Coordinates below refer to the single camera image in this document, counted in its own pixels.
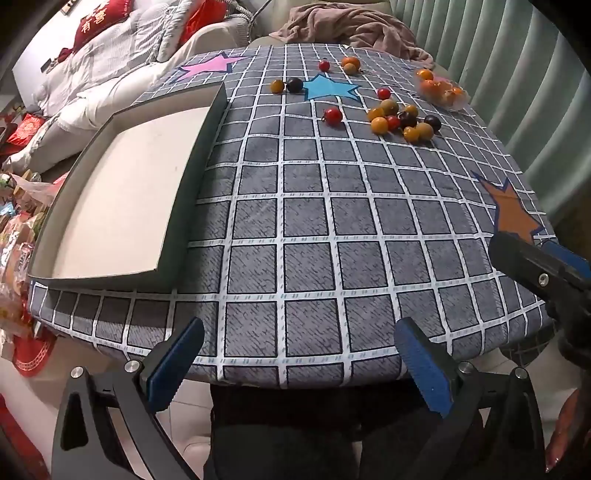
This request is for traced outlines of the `yellow orange tomato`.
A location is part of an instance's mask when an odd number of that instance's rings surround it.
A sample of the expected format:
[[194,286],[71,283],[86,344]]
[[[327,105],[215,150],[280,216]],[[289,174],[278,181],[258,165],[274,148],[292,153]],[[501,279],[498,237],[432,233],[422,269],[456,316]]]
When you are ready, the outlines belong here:
[[370,130],[377,136],[384,136],[389,133],[389,122],[386,117],[375,117],[370,120]]

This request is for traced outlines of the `red cherry tomato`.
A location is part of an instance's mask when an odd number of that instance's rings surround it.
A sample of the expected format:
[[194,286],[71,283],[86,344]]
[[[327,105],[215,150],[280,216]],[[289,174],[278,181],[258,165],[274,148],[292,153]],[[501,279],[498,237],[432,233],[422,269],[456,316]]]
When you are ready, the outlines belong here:
[[322,121],[332,127],[339,127],[342,124],[342,111],[338,107],[326,108],[322,113]]

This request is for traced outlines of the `tan round fruit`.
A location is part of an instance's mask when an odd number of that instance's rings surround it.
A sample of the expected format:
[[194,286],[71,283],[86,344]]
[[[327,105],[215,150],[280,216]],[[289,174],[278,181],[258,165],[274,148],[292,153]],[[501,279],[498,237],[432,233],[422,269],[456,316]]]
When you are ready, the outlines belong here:
[[419,139],[422,142],[429,142],[435,135],[434,128],[427,122],[420,122],[416,125],[416,130],[419,135]]

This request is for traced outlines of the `dark purple tomato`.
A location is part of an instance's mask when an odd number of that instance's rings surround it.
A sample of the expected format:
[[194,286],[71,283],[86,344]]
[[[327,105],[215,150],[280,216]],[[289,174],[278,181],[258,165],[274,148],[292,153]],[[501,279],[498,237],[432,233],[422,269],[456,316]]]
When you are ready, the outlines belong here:
[[301,78],[293,77],[287,80],[286,89],[291,94],[298,94],[304,90],[304,81]]
[[401,112],[398,119],[400,120],[400,128],[402,130],[408,127],[415,128],[418,123],[417,116],[409,111]]
[[439,117],[435,115],[426,115],[423,122],[429,124],[435,132],[439,132],[442,128],[442,122]]

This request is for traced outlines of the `red round floor mat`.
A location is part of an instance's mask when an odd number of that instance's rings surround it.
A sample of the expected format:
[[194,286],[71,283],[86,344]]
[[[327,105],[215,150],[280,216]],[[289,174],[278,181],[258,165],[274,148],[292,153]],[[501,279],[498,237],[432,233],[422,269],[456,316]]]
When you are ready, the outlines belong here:
[[49,361],[56,340],[57,337],[47,329],[38,338],[14,336],[12,363],[16,370],[26,378],[39,374]]

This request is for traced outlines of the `clear plastic fruit bowl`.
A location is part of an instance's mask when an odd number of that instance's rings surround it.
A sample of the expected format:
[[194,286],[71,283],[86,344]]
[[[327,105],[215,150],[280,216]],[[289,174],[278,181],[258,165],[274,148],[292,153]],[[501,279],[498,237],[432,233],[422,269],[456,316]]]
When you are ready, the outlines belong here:
[[415,88],[420,97],[448,111],[460,111],[470,102],[470,96],[466,90],[443,77],[433,79],[417,77]]

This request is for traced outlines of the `small orange tomato cluster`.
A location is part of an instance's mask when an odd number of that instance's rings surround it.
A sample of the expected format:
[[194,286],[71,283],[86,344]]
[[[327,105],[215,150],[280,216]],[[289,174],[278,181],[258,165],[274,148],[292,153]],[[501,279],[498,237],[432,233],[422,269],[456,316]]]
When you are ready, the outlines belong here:
[[410,116],[417,117],[419,115],[419,110],[416,105],[409,104],[404,108],[404,112]]

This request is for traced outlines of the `grey checkered star tablecloth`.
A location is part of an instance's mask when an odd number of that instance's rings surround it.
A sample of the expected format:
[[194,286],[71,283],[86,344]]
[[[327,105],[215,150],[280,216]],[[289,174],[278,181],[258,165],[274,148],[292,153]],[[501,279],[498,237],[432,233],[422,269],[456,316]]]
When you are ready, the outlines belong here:
[[[377,90],[412,104],[414,66],[336,45],[202,54],[160,75],[141,101],[221,82],[221,116],[189,216],[177,285],[156,291],[32,286],[32,313],[125,359],[174,327],[204,322],[190,374],[266,387],[397,377],[394,324],[415,319],[458,359],[520,341],[549,323],[543,303],[496,271],[487,247],[503,220],[530,240],[553,235],[523,173],[472,111],[440,112],[424,145],[377,136]],[[328,60],[329,72],[318,70]],[[304,81],[291,94],[287,80]],[[283,80],[281,94],[270,92]],[[326,108],[342,124],[322,121]]]

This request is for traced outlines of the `tan fruit in cluster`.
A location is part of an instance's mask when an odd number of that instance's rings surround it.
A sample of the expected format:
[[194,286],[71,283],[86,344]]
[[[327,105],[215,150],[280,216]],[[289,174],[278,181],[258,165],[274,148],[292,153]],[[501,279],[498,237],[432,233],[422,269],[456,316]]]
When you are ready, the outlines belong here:
[[386,117],[396,116],[399,113],[399,105],[393,98],[383,100],[380,104],[380,108],[383,110]]

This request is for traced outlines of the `mandarin on bowl top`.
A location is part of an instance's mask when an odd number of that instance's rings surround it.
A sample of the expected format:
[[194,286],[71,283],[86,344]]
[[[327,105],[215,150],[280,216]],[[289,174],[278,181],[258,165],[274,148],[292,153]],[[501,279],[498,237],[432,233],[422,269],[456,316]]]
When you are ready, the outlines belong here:
[[416,71],[416,76],[422,81],[433,80],[434,73],[429,69],[420,69]]

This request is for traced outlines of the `red tomato right of star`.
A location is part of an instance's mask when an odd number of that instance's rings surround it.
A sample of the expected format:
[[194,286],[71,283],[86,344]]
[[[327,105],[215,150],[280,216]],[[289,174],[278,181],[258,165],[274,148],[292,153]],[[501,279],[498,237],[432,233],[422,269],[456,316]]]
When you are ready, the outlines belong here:
[[391,97],[391,90],[389,88],[380,88],[377,90],[377,95],[380,100],[387,100]]

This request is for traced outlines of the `tan fruit beside mandarin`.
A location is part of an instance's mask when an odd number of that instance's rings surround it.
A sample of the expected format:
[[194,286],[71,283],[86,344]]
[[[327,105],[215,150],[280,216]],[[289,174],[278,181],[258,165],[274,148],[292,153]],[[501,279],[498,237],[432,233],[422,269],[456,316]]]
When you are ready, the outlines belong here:
[[342,66],[342,70],[346,73],[346,75],[355,76],[359,74],[359,68],[355,63],[346,63],[344,66]]

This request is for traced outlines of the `red cushion on floor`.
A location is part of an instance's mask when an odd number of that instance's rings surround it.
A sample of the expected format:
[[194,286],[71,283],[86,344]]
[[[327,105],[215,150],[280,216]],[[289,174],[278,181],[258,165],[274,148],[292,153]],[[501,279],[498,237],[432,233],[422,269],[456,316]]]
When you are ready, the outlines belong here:
[[16,130],[8,137],[6,143],[14,147],[24,148],[45,122],[44,117],[26,113]]

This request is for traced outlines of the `red pillow on sofa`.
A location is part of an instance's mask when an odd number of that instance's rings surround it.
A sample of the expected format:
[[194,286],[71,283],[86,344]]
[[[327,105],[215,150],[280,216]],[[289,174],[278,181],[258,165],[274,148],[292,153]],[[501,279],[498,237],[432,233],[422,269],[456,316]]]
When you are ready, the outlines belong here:
[[181,47],[184,45],[198,30],[221,22],[226,15],[226,10],[228,10],[228,6],[226,6],[224,1],[196,1],[189,9],[189,14],[184,21],[183,30],[181,31],[177,46]]

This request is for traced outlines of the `red embroidered cushion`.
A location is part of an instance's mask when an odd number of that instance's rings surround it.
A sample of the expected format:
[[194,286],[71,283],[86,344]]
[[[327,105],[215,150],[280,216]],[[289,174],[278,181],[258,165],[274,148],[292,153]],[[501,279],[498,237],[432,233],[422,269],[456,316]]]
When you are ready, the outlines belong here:
[[70,55],[77,53],[90,40],[111,26],[125,21],[133,9],[132,0],[108,0],[96,6],[93,11],[82,17],[75,33],[72,48],[62,48],[57,62],[65,61]]

